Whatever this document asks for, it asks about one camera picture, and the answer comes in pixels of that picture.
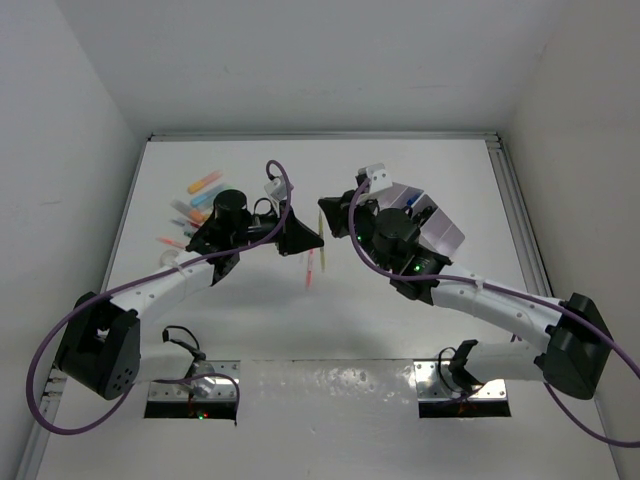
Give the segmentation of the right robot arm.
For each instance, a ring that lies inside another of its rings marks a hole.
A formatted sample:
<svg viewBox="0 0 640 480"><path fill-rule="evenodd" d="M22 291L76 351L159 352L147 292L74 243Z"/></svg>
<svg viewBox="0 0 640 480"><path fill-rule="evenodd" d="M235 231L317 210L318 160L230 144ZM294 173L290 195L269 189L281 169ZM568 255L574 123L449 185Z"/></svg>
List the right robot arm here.
<svg viewBox="0 0 640 480"><path fill-rule="evenodd" d="M516 335L522 346L465 340L454 350L444 378L450 388L471 392L496 378L546 382L580 400L593 398L611 352L611 333L595 302L574 293L567 300L509 295L451 261L464 237L420 190L353 205L352 191L324 197L318 205L332 235L356 235L360 248L392 273L402 296L455 310Z"/></svg>

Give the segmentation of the pink thin highlighter pen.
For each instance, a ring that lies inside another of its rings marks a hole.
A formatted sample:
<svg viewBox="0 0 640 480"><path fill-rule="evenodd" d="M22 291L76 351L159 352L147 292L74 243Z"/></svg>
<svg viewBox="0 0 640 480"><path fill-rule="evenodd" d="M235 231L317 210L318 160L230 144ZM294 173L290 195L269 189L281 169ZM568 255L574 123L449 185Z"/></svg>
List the pink thin highlighter pen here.
<svg viewBox="0 0 640 480"><path fill-rule="evenodd" d="M309 290L313 281L314 270L314 257L315 249L311 249L307 255L306 270L305 270L305 289Z"/></svg>

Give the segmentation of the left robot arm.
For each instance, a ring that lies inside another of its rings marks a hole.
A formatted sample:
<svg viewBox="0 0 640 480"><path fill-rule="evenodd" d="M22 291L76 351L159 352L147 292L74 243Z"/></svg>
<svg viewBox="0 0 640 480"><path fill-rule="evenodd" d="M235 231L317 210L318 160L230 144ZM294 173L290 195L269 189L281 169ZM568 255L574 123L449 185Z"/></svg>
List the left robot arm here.
<svg viewBox="0 0 640 480"><path fill-rule="evenodd" d="M183 341L144 343L142 333L189 296L225 278L239 263L239 248L273 243L282 256L320 248L319 234L301 223L286 203L265 214L247 208L244 193L228 189L213 201L213 212L159 278L110 294L93 293L66 326L54 365L106 400L135 383L180 381L191 376L205 354Z"/></svg>

